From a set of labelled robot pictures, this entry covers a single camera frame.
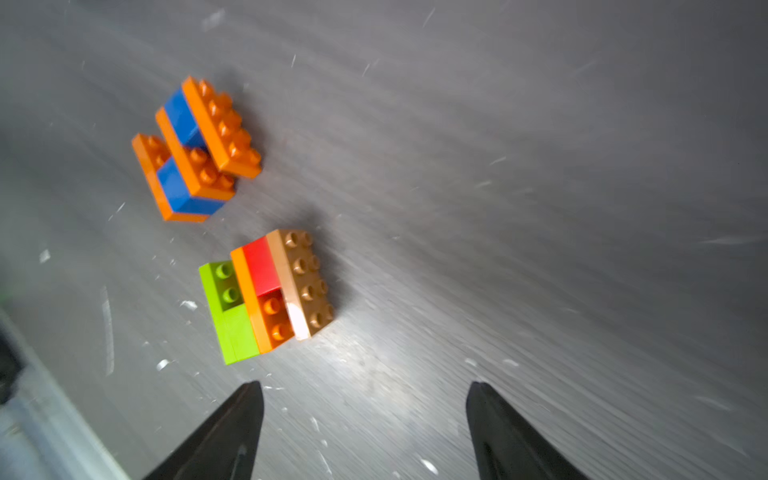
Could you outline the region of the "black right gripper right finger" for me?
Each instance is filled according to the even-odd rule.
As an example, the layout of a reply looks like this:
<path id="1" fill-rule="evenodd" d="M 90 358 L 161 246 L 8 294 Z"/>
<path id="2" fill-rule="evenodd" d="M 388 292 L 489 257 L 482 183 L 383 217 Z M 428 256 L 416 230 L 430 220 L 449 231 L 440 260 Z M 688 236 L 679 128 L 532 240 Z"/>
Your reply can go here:
<path id="1" fill-rule="evenodd" d="M 466 413 L 481 479 L 587 479 L 490 384 L 471 384 Z"/>

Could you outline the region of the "orange 2x3 lego brick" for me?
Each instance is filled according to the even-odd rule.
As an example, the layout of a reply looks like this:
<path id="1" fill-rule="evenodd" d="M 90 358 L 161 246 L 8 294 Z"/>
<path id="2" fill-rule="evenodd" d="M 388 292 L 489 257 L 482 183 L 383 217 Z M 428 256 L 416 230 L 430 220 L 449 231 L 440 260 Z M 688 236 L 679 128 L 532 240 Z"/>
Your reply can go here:
<path id="1" fill-rule="evenodd" d="M 184 147 L 163 107 L 156 112 L 155 119 L 190 194 L 229 201 L 235 195 L 234 178 L 219 172 L 205 150 Z"/>

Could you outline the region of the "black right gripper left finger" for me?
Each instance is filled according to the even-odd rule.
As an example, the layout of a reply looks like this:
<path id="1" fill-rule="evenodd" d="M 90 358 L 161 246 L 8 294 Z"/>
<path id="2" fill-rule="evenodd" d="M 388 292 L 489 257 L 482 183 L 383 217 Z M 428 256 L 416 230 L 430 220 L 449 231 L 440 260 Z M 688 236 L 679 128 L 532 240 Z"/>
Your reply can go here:
<path id="1" fill-rule="evenodd" d="M 249 479 L 264 419 L 261 384 L 242 384 L 149 479 Z"/>

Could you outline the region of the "blue 2x2 lego brick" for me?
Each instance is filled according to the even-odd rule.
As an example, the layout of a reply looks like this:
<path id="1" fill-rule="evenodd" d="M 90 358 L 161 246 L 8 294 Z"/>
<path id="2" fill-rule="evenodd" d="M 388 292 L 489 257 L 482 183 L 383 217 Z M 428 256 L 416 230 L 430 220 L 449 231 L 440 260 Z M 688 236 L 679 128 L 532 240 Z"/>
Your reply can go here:
<path id="1" fill-rule="evenodd" d="M 191 113 L 181 88 L 166 101 L 164 110 L 179 142 L 184 147 L 207 149 L 198 123 Z"/>

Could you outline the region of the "orange 2x4 lego brick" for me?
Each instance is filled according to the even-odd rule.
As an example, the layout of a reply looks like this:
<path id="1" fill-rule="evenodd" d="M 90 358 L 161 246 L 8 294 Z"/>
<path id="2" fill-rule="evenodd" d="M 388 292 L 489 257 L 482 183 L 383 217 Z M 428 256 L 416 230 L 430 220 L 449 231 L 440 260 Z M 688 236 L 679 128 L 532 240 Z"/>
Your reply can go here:
<path id="1" fill-rule="evenodd" d="M 257 177 L 262 171 L 262 157 L 252 147 L 252 137 L 243 127 L 232 98 L 194 77 L 184 80 L 182 92 L 218 170 L 248 179 Z"/>
<path id="2" fill-rule="evenodd" d="M 231 252 L 231 259 L 259 352 L 266 354 L 293 338 L 294 331 L 281 288 L 256 296 L 242 247 Z"/>

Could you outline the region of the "red 2x2 lego brick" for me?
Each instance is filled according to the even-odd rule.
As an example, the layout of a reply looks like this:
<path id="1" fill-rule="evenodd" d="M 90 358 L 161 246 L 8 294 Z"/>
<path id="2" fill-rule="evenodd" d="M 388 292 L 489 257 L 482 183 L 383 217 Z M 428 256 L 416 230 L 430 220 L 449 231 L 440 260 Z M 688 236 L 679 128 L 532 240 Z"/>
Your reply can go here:
<path id="1" fill-rule="evenodd" d="M 281 288 L 273 256 L 266 237 L 242 247 L 245 261 L 257 297 Z"/>

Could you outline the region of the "green 2x4 lego brick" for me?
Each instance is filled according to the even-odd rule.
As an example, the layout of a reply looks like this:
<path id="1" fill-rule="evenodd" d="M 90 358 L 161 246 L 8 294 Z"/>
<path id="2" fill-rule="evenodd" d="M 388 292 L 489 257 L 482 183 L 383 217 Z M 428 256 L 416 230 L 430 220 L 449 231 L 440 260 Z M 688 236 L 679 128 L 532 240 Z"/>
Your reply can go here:
<path id="1" fill-rule="evenodd" d="M 231 365 L 260 354 L 232 261 L 199 268 L 202 286 L 222 351 Z"/>

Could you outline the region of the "tan 2x4 lego brick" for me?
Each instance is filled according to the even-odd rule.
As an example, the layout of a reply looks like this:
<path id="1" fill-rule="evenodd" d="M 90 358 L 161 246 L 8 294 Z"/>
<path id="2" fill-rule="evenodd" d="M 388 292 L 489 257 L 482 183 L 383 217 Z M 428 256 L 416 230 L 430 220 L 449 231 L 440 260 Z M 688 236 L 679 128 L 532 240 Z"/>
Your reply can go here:
<path id="1" fill-rule="evenodd" d="M 278 229 L 266 240 L 295 337 L 308 340 L 335 318 L 319 257 L 312 250 L 313 238 L 304 230 Z"/>

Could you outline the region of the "small orange lego brick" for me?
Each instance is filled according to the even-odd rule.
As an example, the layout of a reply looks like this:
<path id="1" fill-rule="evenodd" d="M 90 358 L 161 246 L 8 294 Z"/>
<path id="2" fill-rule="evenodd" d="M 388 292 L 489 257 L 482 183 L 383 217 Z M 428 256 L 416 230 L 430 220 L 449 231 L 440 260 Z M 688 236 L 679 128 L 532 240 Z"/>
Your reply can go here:
<path id="1" fill-rule="evenodd" d="M 174 212 L 166 198 L 157 174 L 171 158 L 167 144 L 157 136 L 141 133 L 134 136 L 131 144 L 162 218 L 165 221 L 204 222 L 208 215 Z"/>

